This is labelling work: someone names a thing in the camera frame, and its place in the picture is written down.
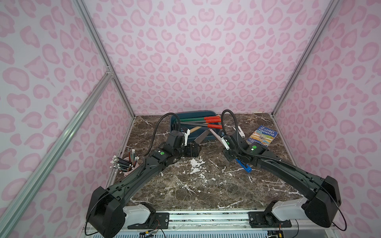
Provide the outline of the chrome tool with blue grip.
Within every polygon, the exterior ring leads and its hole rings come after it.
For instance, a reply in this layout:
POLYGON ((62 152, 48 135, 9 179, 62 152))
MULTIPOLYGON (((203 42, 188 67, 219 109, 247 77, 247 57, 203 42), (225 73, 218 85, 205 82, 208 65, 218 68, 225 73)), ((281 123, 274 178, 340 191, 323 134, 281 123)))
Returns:
MULTIPOLYGON (((208 129, 208 130, 205 130, 201 135, 199 135, 195 140, 194 142, 198 145, 200 145, 208 136, 209 134, 212 134, 216 140, 221 144, 220 142, 220 136, 213 130, 213 129, 208 129)), ((246 172, 250 173, 252 171, 252 168, 246 164, 244 164, 243 162, 241 162, 238 157, 236 156, 233 156, 231 154, 232 150, 229 149, 229 150, 226 150, 225 147, 224 147, 224 150, 223 150, 223 154, 224 156, 226 157, 226 159, 228 161, 233 161, 235 160, 246 172)))

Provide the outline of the black shovel with red grip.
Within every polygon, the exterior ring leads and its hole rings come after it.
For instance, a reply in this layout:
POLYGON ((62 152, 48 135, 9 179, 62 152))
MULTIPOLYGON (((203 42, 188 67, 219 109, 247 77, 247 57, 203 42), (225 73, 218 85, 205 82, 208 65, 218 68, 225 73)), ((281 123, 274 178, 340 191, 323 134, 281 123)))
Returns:
POLYGON ((211 129, 222 129, 222 125, 215 125, 215 124, 199 124, 199 123, 190 123, 190 122, 185 122, 182 123, 187 126, 195 126, 195 127, 206 127, 206 128, 211 128, 211 129))

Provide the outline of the green hoe with red grip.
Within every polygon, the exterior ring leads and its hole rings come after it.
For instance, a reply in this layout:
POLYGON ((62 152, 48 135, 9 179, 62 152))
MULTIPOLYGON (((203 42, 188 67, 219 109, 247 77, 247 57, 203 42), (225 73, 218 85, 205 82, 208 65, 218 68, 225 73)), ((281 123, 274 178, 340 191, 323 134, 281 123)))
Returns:
POLYGON ((198 118, 184 118, 180 119, 181 122, 198 122, 198 121, 206 121, 207 123, 212 122, 221 122, 220 116, 211 116, 211 117, 198 117, 198 118))

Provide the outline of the wooden handled small hoe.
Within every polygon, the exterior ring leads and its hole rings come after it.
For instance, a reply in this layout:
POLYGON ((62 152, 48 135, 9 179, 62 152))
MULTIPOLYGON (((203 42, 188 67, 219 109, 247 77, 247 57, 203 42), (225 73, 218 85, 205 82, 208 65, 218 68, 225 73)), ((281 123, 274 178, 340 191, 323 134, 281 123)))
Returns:
POLYGON ((202 129, 202 127, 194 127, 192 129, 190 129, 190 134, 192 134, 192 133, 194 133, 194 132, 196 132, 196 131, 198 131, 200 129, 202 129))

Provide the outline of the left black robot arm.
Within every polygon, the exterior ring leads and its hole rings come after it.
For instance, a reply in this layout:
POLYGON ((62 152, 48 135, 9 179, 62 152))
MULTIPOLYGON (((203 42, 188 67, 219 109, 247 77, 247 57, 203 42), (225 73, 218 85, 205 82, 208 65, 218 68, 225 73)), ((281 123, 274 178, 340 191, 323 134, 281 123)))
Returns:
POLYGON ((155 209, 142 203, 128 206, 130 199, 148 181, 182 157, 197 157, 203 138, 187 142, 182 132, 172 131, 166 142, 151 151, 145 163, 133 170, 121 182, 108 188, 98 187, 92 193, 86 214, 86 223, 100 235, 113 238, 124 226, 142 224, 148 229, 160 225, 155 220, 155 209))

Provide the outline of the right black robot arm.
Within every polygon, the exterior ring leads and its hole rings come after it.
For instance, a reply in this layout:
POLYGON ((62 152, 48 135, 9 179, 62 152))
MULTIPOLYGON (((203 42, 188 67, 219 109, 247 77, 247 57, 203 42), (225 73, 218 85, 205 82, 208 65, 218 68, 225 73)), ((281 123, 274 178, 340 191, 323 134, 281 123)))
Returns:
POLYGON ((237 160, 251 164, 277 176, 294 189, 302 198, 290 201, 272 201, 265 211, 251 218, 251 226, 279 227, 290 220, 310 220, 316 225, 329 228, 341 205, 338 182, 331 176, 322 178, 300 169, 276 156, 267 147, 252 145, 240 136, 222 138, 223 154, 228 161, 237 160))

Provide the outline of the teal plastic storage box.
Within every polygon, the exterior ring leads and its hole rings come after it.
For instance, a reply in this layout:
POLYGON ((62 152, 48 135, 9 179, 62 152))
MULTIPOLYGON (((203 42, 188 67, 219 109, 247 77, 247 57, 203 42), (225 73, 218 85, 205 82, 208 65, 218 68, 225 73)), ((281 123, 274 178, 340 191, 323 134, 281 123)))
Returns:
MULTIPOLYGON (((205 117, 218 117, 219 116, 213 111, 192 111, 192 112, 183 112, 177 113, 180 119, 190 119, 190 118, 205 118, 205 117)), ((176 118, 174 116, 170 117, 170 131, 174 130, 174 126, 176 125, 176 118)), ((202 127, 201 129, 190 133, 188 137, 188 142, 194 141, 197 137, 199 137, 204 131, 208 131, 208 128, 202 127)), ((209 133, 208 136, 203 140, 205 141, 213 141, 216 138, 209 133)))

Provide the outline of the white stapler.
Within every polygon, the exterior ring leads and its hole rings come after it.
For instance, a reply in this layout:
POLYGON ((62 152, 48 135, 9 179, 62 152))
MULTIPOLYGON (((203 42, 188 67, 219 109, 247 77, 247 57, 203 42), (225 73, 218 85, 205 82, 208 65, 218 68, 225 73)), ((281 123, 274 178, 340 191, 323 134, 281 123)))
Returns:
POLYGON ((243 132, 243 130, 241 129, 240 126, 238 126, 238 133, 241 136, 241 138, 246 138, 246 136, 245 136, 245 134, 244 134, 244 132, 243 132))

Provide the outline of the blue treehouse paperback book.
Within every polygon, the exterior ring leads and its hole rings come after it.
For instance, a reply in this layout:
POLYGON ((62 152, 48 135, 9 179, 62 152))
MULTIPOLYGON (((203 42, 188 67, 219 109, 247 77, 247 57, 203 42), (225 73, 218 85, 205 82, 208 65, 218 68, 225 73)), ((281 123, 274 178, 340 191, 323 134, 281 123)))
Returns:
POLYGON ((259 143, 263 146, 268 147, 274 141, 277 135, 277 131, 271 130, 264 126, 260 126, 250 135, 250 137, 247 139, 247 142, 250 144, 259 143))

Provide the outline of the pink pen holder cup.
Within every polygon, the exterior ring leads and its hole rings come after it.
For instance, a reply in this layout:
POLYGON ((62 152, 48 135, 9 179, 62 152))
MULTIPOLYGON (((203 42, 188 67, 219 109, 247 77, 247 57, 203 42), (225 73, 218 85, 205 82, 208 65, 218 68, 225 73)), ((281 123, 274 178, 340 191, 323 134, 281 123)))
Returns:
POLYGON ((139 160, 140 158, 139 157, 136 157, 133 161, 132 161, 132 165, 127 169, 126 172, 124 172, 124 176, 128 176, 129 174, 131 174, 136 168, 138 168, 140 165, 139 165, 139 160))

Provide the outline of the bundle of pens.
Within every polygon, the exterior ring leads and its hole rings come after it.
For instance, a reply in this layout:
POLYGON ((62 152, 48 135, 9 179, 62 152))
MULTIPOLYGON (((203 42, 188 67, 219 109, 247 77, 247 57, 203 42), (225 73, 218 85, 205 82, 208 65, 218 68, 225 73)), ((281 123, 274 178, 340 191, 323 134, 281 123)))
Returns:
POLYGON ((117 170, 115 174, 122 174, 124 175, 124 172, 127 171, 127 169, 132 165, 132 161, 137 157, 136 150, 131 149, 128 151, 127 157, 121 158, 114 155, 113 159, 111 160, 111 167, 112 169, 117 170))

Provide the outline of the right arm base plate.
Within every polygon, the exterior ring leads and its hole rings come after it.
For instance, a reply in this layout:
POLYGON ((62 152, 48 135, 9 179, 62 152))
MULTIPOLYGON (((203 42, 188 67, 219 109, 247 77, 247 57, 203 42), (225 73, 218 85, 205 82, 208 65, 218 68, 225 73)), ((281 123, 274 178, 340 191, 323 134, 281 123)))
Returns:
POLYGON ((280 221, 272 213, 272 208, 277 200, 272 201, 267 208, 262 211, 252 211, 248 213, 249 225, 251 228, 291 228, 290 220, 280 221))

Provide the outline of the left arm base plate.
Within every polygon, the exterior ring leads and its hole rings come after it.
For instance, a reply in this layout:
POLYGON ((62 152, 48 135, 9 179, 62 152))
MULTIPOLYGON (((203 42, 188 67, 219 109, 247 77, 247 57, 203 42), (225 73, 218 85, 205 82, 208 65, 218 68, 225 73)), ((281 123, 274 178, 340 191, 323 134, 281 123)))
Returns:
POLYGON ((125 227, 129 230, 167 229, 169 226, 170 214, 157 212, 145 202, 136 206, 126 206, 123 211, 126 214, 125 227))

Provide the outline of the aluminium front rail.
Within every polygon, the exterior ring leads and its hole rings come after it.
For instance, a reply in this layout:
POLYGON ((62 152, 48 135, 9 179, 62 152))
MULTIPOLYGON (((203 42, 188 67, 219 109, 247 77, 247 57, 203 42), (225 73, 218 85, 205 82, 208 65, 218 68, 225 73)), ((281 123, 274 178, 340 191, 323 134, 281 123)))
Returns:
POLYGON ((335 238, 332 229, 306 220, 291 227, 252 228, 248 210, 167 211, 168 228, 157 229, 154 238, 335 238))

